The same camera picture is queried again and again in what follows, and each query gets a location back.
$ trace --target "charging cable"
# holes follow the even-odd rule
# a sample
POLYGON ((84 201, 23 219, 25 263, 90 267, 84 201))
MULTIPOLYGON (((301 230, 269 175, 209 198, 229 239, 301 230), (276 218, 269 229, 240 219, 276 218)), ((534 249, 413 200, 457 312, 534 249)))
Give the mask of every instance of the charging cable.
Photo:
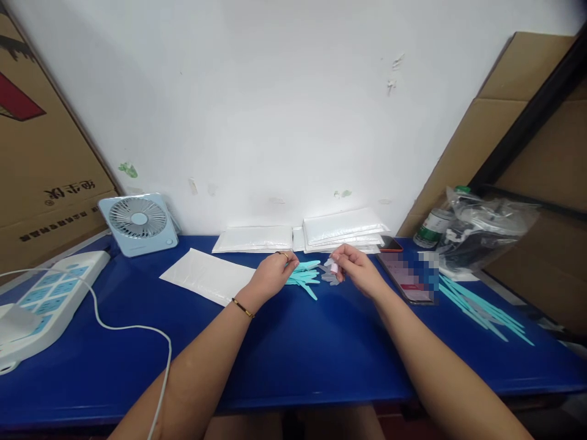
POLYGON ((126 326, 126 327, 111 327, 107 324, 104 324, 104 322, 102 322, 102 320, 100 319, 100 316, 98 314, 98 298, 96 297, 96 292, 94 292, 94 289, 92 288, 92 286, 90 286, 89 283, 86 282, 86 280, 78 277, 77 275, 73 275, 72 273, 70 273, 68 271, 64 271, 61 269, 47 269, 47 268, 20 269, 17 271, 11 271, 11 272, 6 272, 3 274, 0 274, 0 277, 6 276, 6 275, 12 275, 15 273, 30 272, 30 271, 50 271, 50 272, 64 273, 64 274, 68 274, 72 278, 75 278, 75 279, 78 279, 79 281, 81 281, 82 284, 84 284, 92 293, 92 297, 94 299, 94 314, 96 315, 96 320, 98 321, 98 324, 100 324, 105 329, 107 329, 107 330, 128 330, 128 329, 133 329, 133 328, 141 328, 141 329, 152 330, 154 332, 157 332, 167 340, 167 343, 169 344, 169 354, 167 356, 167 366, 165 367, 165 376, 163 377, 163 385, 161 386, 161 395, 159 396, 159 403, 157 403, 157 410, 155 411, 155 418, 153 419, 153 424, 151 425, 151 429, 149 431, 149 436, 147 437, 147 440, 151 440, 153 437, 153 432, 155 432, 155 426, 157 425, 157 419, 159 418, 159 413, 161 412, 161 406, 163 405, 163 396, 165 396, 165 387, 167 386, 167 378, 169 377, 169 368, 171 366, 171 339, 169 338, 169 336, 167 336, 163 331, 161 331, 159 329, 156 329, 153 327, 148 327, 148 326, 134 325, 134 326, 126 326))

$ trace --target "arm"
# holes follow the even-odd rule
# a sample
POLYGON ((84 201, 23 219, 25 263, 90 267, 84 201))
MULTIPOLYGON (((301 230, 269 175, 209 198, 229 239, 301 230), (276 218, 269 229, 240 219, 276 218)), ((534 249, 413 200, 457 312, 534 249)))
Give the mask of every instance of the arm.
MULTIPOLYGON (((236 300, 256 314, 281 290, 298 264, 293 252, 267 257, 236 300)), ((204 436, 250 323, 251 318, 231 302, 176 357, 154 439, 193 440, 204 436)), ((110 440, 147 438, 162 384, 163 373, 129 410, 110 440)))
MULTIPOLYGON (((532 438, 491 388, 392 291, 364 253, 343 244, 333 258, 375 302, 418 397, 451 438, 532 438)), ((344 274, 338 278, 343 281, 344 274)))

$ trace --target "power strip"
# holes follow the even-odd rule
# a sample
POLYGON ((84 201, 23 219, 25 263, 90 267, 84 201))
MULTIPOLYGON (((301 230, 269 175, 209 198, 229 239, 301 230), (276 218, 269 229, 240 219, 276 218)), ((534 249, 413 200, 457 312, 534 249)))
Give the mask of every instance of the power strip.
POLYGON ((47 272, 20 299, 18 305, 42 320, 28 336, 0 344, 0 375, 10 373, 18 364, 53 344, 65 331, 73 314, 110 256, 107 252, 85 252, 57 262, 51 269, 69 272, 47 272))

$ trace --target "white wall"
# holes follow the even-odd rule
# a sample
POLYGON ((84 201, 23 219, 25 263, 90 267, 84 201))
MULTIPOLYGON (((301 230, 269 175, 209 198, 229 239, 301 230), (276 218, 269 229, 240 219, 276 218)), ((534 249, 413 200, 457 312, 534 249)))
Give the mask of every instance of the white wall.
POLYGON ((585 19, 571 0, 5 2, 120 184, 169 196, 187 233, 364 205, 397 230, 508 38, 585 19))

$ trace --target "hand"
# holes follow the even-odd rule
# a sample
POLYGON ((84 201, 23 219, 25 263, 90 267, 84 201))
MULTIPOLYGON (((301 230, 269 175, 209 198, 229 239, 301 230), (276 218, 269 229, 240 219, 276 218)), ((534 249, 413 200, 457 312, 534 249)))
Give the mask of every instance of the hand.
POLYGON ((371 299, 389 290, 389 285, 383 280, 369 257, 353 246, 343 244, 332 253, 331 257, 340 267, 336 274, 339 282, 344 281, 345 273, 348 274, 357 289, 371 299))
POLYGON ((283 288, 298 264, 300 261, 292 251, 269 255, 261 261, 249 284, 238 293, 237 300, 251 313, 257 313, 283 288))

